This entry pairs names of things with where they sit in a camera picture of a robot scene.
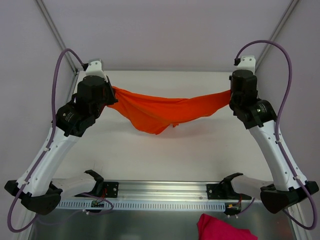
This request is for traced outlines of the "orange t-shirt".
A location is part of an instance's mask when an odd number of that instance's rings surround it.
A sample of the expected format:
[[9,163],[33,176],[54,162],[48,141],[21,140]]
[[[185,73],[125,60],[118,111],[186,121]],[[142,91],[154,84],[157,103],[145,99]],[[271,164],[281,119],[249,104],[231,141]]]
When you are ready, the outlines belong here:
[[169,126],[210,117],[227,106],[231,97],[230,90],[192,98],[165,98],[113,89],[118,102],[108,107],[127,118],[135,129],[154,135]]

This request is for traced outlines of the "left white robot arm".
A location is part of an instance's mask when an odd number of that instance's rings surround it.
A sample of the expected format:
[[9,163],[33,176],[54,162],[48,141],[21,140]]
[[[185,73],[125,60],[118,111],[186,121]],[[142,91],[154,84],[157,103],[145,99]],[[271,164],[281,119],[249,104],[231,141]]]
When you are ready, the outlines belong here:
[[104,107],[117,101],[108,76],[92,73],[85,76],[71,100],[58,109],[43,149],[24,175],[5,184],[5,190],[18,197],[26,209],[43,216],[69,197],[86,194],[100,197],[104,179],[94,170],[61,180],[53,177],[70,149],[96,123]]

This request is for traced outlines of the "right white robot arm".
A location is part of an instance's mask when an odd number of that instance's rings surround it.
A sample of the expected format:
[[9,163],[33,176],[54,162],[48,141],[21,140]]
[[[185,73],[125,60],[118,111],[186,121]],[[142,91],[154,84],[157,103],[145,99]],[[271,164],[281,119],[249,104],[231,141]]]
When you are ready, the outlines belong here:
[[319,191],[295,163],[277,128],[272,105],[258,98],[257,77],[250,70],[235,70],[229,77],[229,106],[257,142],[272,175],[272,181],[250,178],[237,172],[221,182],[207,184],[209,200],[239,200],[244,197],[261,200],[264,207],[276,214],[302,202]]

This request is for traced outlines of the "pink t-shirt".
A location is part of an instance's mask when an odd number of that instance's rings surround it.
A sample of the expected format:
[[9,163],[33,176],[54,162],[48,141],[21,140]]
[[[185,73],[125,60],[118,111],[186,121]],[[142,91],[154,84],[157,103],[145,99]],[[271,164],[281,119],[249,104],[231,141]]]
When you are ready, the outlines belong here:
[[240,229],[203,213],[198,222],[199,240],[257,240],[258,237],[248,229]]

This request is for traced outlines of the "left aluminium frame post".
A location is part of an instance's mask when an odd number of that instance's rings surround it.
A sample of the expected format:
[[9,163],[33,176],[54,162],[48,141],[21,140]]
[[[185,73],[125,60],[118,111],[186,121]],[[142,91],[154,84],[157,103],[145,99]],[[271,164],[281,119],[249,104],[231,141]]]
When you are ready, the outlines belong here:
[[[37,6],[40,14],[42,15],[46,25],[48,26],[49,31],[51,32],[60,51],[66,49],[66,44],[65,44],[57,26],[56,26],[53,18],[51,17],[51,14],[50,14],[45,2],[43,0],[34,0],[34,3]],[[77,68],[75,62],[73,61],[70,53],[65,54],[65,59],[66,59],[66,62],[68,64],[70,70],[73,72],[74,75],[76,75],[78,73],[78,68]]]

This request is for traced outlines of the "aluminium mounting rail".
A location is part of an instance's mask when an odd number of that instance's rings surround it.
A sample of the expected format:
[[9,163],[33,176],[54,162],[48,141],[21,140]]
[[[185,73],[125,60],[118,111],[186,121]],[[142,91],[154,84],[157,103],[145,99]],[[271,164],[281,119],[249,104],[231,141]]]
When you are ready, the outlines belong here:
[[142,201],[197,201],[197,200],[251,200],[244,193],[222,191],[218,182],[189,181],[108,181],[100,182],[99,186],[87,194],[95,197],[118,200]]

